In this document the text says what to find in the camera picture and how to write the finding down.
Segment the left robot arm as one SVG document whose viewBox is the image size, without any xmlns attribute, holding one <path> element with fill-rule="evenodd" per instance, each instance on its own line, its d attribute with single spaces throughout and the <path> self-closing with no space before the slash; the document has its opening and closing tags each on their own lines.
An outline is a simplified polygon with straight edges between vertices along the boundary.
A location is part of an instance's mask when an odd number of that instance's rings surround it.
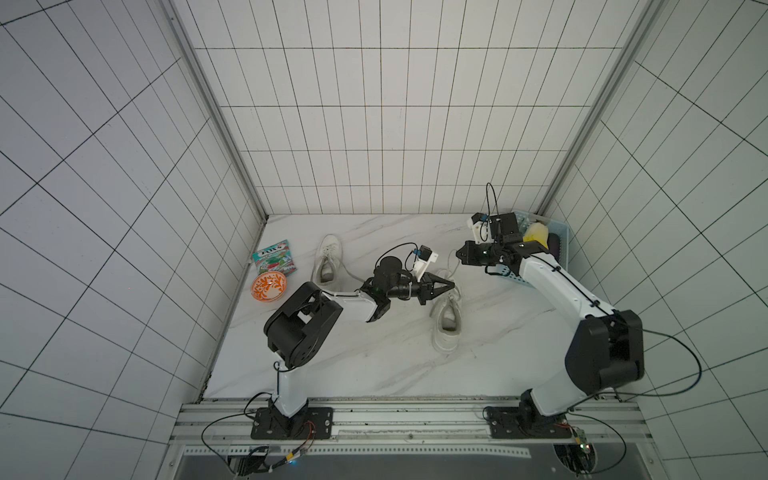
<svg viewBox="0 0 768 480">
<path fill-rule="evenodd" d="M 455 289 L 455 283 L 427 270 L 422 260 L 408 270 L 394 256 L 381 258 L 372 276 L 353 292 L 331 292 L 308 281 L 266 321 L 267 346 L 278 357 L 276 397 L 270 408 L 286 420 L 308 407 L 307 365 L 320 351 L 332 329 L 343 320 L 371 323 L 381 319 L 393 299 L 415 299 L 422 306 Z"/>
</svg>

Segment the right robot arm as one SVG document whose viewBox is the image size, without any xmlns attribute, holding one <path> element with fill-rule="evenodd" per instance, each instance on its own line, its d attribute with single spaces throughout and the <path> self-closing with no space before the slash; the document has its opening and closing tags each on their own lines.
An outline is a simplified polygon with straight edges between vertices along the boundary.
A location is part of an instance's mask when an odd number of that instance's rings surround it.
<svg viewBox="0 0 768 480">
<path fill-rule="evenodd" d="M 570 408 L 643 378 L 642 321 L 598 299 L 557 261 L 545 242 L 526 238 L 517 216 L 477 212 L 473 238 L 456 253 L 463 265 L 503 266 L 548 299 L 573 333 L 560 370 L 520 397 L 520 422 L 554 422 Z"/>
</svg>

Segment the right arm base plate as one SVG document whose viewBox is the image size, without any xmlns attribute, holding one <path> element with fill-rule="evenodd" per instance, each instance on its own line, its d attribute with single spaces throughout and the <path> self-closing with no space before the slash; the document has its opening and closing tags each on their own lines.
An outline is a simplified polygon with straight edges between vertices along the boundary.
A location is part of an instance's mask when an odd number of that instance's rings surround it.
<svg viewBox="0 0 768 480">
<path fill-rule="evenodd" d="M 542 416 L 529 407 L 486 406 L 482 412 L 492 439 L 499 440 L 564 440 L 572 437 L 565 417 Z"/>
</svg>

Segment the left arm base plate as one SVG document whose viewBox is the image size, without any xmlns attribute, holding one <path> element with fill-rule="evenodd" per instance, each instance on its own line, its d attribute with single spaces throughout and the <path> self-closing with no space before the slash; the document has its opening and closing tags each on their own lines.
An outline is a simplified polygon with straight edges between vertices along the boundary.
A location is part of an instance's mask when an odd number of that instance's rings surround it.
<svg viewBox="0 0 768 480">
<path fill-rule="evenodd" d="M 258 408 L 252 426 L 252 440 L 325 440 L 331 437 L 334 410 L 330 407 L 300 409 L 294 416 L 283 415 L 276 407 Z"/>
</svg>

